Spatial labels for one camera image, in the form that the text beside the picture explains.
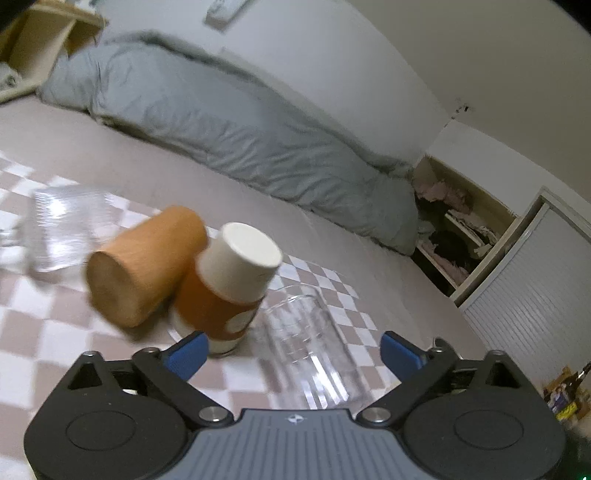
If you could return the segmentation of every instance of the gray blanket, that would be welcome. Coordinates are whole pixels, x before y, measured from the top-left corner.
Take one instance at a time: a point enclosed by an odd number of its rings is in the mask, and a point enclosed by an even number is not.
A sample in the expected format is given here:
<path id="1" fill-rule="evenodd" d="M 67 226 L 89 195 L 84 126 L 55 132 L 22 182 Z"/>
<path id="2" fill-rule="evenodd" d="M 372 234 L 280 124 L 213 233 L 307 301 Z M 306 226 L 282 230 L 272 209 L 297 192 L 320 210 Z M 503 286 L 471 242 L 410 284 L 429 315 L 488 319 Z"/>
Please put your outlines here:
<path id="1" fill-rule="evenodd" d="M 88 111 L 403 254 L 418 215 L 410 166 L 376 155 L 253 76 L 152 33 L 58 61 L 41 100 Z"/>

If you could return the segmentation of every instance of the bottle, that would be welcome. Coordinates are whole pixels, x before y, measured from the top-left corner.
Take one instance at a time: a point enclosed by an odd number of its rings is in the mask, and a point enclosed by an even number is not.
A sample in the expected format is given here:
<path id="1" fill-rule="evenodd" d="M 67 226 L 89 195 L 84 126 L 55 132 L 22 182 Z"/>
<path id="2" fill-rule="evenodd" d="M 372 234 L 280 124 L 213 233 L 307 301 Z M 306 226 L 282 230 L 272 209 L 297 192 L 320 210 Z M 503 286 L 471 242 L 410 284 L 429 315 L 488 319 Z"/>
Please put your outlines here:
<path id="1" fill-rule="evenodd" d="M 589 371 L 591 371 L 591 362 L 585 365 L 580 372 L 575 372 L 570 377 L 564 379 L 564 392 L 566 393 L 569 401 L 574 401 L 577 396 L 579 385 L 583 382 Z"/>
<path id="2" fill-rule="evenodd" d="M 575 372 L 562 380 L 560 385 L 551 392 L 544 391 L 544 400 L 557 417 L 562 414 L 560 417 L 566 419 L 566 414 L 570 416 L 576 411 L 576 408 L 573 408 L 572 404 L 577 396 L 579 385 L 589 371 L 591 371 L 591 362 L 585 365 L 580 372 Z"/>

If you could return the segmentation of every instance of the wooden shelf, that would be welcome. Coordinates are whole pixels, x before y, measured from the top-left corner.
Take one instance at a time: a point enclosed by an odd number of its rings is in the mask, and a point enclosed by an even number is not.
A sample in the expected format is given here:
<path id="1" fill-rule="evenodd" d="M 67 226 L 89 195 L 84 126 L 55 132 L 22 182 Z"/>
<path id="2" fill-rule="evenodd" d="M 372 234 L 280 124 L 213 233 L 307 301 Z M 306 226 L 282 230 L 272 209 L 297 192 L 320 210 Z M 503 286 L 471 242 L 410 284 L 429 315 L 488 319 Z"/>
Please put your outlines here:
<path id="1" fill-rule="evenodd" d="M 516 215 L 513 212 L 511 212 L 499 200 L 490 195 L 486 190 L 474 184 L 474 182 L 470 181 L 464 175 L 434 157 L 429 155 L 423 157 L 415 167 L 413 176 L 413 180 L 419 184 L 434 184 L 443 180 L 450 187 L 467 192 L 471 199 L 470 204 L 472 206 L 472 211 L 482 218 L 492 231 L 501 236 L 496 245 L 487 252 L 479 265 L 472 273 L 470 273 L 468 278 L 462 282 L 461 285 L 457 285 L 450 276 L 444 272 L 441 266 L 435 262 L 422 245 L 417 247 L 421 256 L 428 259 L 428 263 L 424 262 L 424 265 L 430 267 L 429 264 L 432 264 L 437 269 L 437 272 L 439 272 L 445 281 L 453 288 L 451 294 L 446 294 L 449 295 L 456 305 L 460 305 L 483 281 L 490 270 L 500 262 L 503 255 L 508 248 L 510 248 L 511 242 L 514 241 L 514 235 L 519 224 L 519 219 L 516 219 Z M 449 214 L 438 216 L 434 225 L 437 229 L 450 230 L 458 234 L 465 240 L 466 245 L 471 249 L 481 247 L 486 243 Z M 443 281 L 440 280 L 440 276 L 437 275 L 437 272 L 432 271 L 431 268 L 424 271 L 428 276 L 437 276 L 437 278 L 432 278 L 434 283 L 436 281 L 437 284 L 443 283 Z"/>
<path id="2" fill-rule="evenodd" d="M 16 87 L 0 92 L 0 103 L 34 92 L 60 53 L 72 54 L 93 42 L 105 25 L 100 15 L 58 0 L 38 0 L 0 34 L 0 61 L 22 77 Z"/>
<path id="3" fill-rule="evenodd" d="M 438 264 L 437 261 L 431 256 L 431 254 L 425 250 L 421 243 L 417 245 L 417 250 L 420 251 L 427 260 L 429 260 L 429 262 L 437 269 L 443 278 L 446 279 L 446 281 L 454 288 L 454 290 L 459 288 L 459 285 L 454 281 L 454 279 L 451 278 L 449 274 L 443 269 L 443 267 Z"/>
<path id="4" fill-rule="evenodd" d="M 42 82 L 38 82 L 34 79 L 25 79 L 19 83 L 18 86 L 11 88 L 10 90 L 2 90 L 0 92 L 0 103 L 7 102 L 22 95 L 33 93 L 41 84 Z"/>

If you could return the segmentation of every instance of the wooden cylinder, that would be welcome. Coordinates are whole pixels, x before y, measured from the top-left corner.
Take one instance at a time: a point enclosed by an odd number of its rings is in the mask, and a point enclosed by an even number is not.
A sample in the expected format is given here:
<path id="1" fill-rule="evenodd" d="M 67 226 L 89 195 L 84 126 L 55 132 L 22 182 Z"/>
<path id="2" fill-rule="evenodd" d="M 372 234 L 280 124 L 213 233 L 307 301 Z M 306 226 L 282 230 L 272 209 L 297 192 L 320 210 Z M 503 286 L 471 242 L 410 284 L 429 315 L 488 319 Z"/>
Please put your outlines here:
<path id="1" fill-rule="evenodd" d="M 166 208 L 90 256 L 86 281 L 92 306 L 112 323 L 139 325 L 174 291 L 206 246 L 205 226 L 194 211 Z"/>

